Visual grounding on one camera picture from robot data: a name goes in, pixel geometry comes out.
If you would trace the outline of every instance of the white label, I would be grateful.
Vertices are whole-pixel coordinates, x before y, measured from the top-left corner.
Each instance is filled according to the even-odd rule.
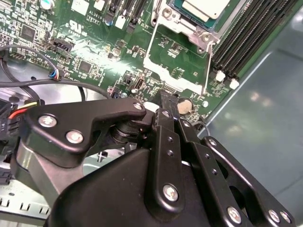
[[[75,10],[78,13],[81,13],[82,15],[86,15],[86,12],[89,8],[89,3],[85,0],[73,0],[71,9]]]

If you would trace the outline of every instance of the screw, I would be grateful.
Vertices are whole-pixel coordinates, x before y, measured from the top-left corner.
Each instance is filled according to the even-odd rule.
[[[54,117],[47,115],[39,117],[38,122],[43,127],[47,127],[47,128],[54,127],[57,124],[57,120]]]
[[[127,98],[127,93],[122,93],[122,94],[120,95],[120,98]]]
[[[169,201],[175,202],[178,200],[178,197],[179,197],[178,192],[177,192],[176,188],[171,185],[166,184],[163,187],[163,193],[164,193],[166,199],[168,199]]]
[[[280,222],[279,216],[273,210],[269,210],[268,213],[276,223]]]
[[[227,212],[229,217],[232,219],[233,222],[240,224],[241,223],[241,216],[239,212],[234,207],[228,207]]]
[[[165,17],[165,18],[169,18],[172,14],[172,10],[171,8],[165,8],[163,11],[162,11],[162,15]]]
[[[217,146],[217,143],[213,139],[209,139],[209,142],[213,146]]]
[[[202,35],[203,42],[208,42],[209,38],[210,38],[210,35],[208,33]]]
[[[138,110],[142,110],[142,106],[139,103],[134,103],[134,107]]]
[[[289,216],[284,211],[280,211],[280,214],[284,218],[285,221],[287,221],[289,224],[292,223]]]
[[[169,112],[167,112],[167,111],[162,111],[162,114],[166,117],[169,117]]]
[[[184,125],[185,125],[186,127],[190,127],[190,125],[189,125],[189,123],[188,123],[188,122],[183,121],[183,123],[184,123]]]
[[[78,144],[81,143],[83,141],[83,136],[80,132],[78,131],[69,131],[66,134],[66,139],[70,142],[70,143],[74,143],[74,144]]]

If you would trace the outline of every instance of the microchip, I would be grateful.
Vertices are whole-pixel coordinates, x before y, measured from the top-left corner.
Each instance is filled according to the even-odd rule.
[[[139,47],[137,47],[137,46],[133,47],[133,52],[138,52],[138,50],[139,50]]]
[[[114,56],[114,55],[113,55],[112,53],[109,53],[109,54],[108,54],[108,58],[109,58],[109,59],[112,59],[113,56]]]
[[[79,65],[79,70],[85,72],[85,73],[89,73],[91,68],[91,64],[89,64],[86,61],[81,61],[80,65]]]
[[[29,26],[23,25],[20,37],[32,42],[34,41],[35,34],[36,30]]]
[[[44,39],[45,39],[45,40],[49,40],[50,37],[51,37],[51,33],[50,33],[49,31],[46,31],[46,32],[45,32],[45,35],[44,35]]]
[[[123,48],[124,47],[124,43],[122,42],[122,41],[118,41],[117,42],[117,46],[119,47],[119,48]]]
[[[176,44],[176,43],[174,43],[174,44],[171,46],[171,48],[172,48],[173,50],[176,50],[178,47],[179,47],[179,46],[178,46],[178,44]]]

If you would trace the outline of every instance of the hole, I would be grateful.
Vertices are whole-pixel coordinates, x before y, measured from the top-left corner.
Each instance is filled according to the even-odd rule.
[[[174,141],[174,139],[172,137],[167,137],[168,142],[172,143]]]
[[[11,96],[11,97],[9,97],[9,101],[11,103],[18,103],[20,101],[20,99],[16,96]]]
[[[167,154],[168,154],[169,156],[171,156],[171,157],[174,156],[174,152],[173,152],[172,150],[169,150],[169,151],[167,152]]]
[[[237,189],[234,186],[230,186],[229,189],[232,192],[232,195],[234,196],[238,206],[240,207],[241,210],[243,210],[245,208],[245,200],[244,200],[244,196],[242,195],[242,193],[239,191],[239,189]]]
[[[220,162],[217,161],[217,163],[218,163],[218,166],[219,166],[219,168],[220,168],[220,170],[221,170],[224,178],[225,179],[228,178],[228,171],[227,171],[227,169],[224,166],[222,166],[222,164]]]

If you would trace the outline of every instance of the integrated circuit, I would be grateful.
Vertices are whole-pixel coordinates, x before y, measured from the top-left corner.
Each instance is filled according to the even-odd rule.
[[[79,70],[80,71],[85,72],[85,73],[89,73],[90,69],[91,69],[91,64],[89,64],[86,61],[81,61],[80,62],[80,65],[79,65]]]
[[[23,25],[20,37],[30,42],[33,42],[35,39],[35,34],[36,34],[36,30],[34,30],[29,26]]]

